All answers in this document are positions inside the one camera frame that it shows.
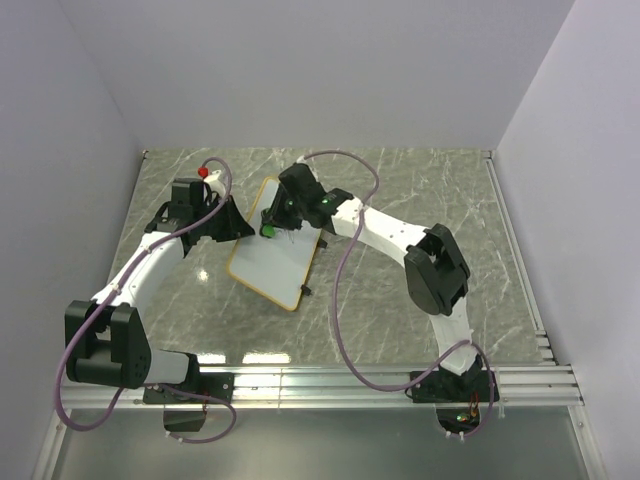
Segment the green whiteboard eraser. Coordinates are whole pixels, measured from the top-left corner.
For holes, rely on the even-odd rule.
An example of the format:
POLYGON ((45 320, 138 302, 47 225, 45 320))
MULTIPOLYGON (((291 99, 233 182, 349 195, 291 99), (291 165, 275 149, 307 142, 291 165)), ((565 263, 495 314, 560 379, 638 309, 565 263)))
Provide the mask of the green whiteboard eraser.
POLYGON ((265 238, 274 238, 276 235, 276 229, 270 224, 263 224, 260 228, 260 235, 265 238))

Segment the yellow framed whiteboard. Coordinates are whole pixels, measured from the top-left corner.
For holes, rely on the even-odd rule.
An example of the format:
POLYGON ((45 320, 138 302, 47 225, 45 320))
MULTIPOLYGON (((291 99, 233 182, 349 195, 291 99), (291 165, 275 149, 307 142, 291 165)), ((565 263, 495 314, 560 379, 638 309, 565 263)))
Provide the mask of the yellow framed whiteboard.
POLYGON ((263 181, 247 218, 255 234, 236 241, 227 272, 242 285, 292 312, 303 297, 321 231, 303 222, 299 230, 276 229, 271 237, 260 234, 261 212, 271 206, 278 186, 274 177, 263 181))

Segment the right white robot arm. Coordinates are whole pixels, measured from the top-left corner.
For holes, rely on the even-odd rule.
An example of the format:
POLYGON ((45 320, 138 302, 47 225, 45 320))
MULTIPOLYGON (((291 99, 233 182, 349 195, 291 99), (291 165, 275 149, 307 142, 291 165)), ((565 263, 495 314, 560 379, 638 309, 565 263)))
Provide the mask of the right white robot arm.
POLYGON ((482 361, 468 320, 470 269, 447 227, 407 223, 343 189, 327 191, 309 165, 295 163, 278 176, 274 199, 261 212, 260 234, 299 230, 304 223, 348 238, 350 246, 360 242, 403 267, 409 297, 429 316, 439 348, 430 376, 455 400, 475 390, 482 361))

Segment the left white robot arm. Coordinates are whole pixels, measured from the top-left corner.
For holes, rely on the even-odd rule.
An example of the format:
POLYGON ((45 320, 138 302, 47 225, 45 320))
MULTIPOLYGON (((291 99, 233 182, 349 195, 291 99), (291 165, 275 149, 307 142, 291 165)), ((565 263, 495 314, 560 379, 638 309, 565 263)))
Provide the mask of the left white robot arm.
POLYGON ((65 370, 78 383, 135 389, 166 383, 180 402, 196 399, 203 379, 195 355, 151 348, 143 326, 157 289, 203 238, 232 242, 254 235, 222 171, 176 179, 146 225, 139 246, 92 299, 65 311, 65 370))

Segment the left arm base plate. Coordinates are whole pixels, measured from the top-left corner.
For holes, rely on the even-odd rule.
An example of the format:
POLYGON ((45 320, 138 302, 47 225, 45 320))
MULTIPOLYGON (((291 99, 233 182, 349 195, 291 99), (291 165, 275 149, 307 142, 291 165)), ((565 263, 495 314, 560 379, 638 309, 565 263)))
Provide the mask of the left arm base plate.
POLYGON ((180 385, 146 388, 142 402, 148 405, 211 403, 211 398, 230 403, 235 375, 230 372, 200 373, 195 380, 180 385))

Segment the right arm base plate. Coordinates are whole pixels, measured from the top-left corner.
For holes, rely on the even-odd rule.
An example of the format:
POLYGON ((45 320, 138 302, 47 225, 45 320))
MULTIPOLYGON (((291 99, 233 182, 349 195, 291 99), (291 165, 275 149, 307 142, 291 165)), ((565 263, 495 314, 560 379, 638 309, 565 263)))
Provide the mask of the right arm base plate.
POLYGON ((410 389, 414 403, 469 403, 472 399, 488 402, 500 399, 495 374, 470 370, 458 376, 447 370, 435 370, 410 389))

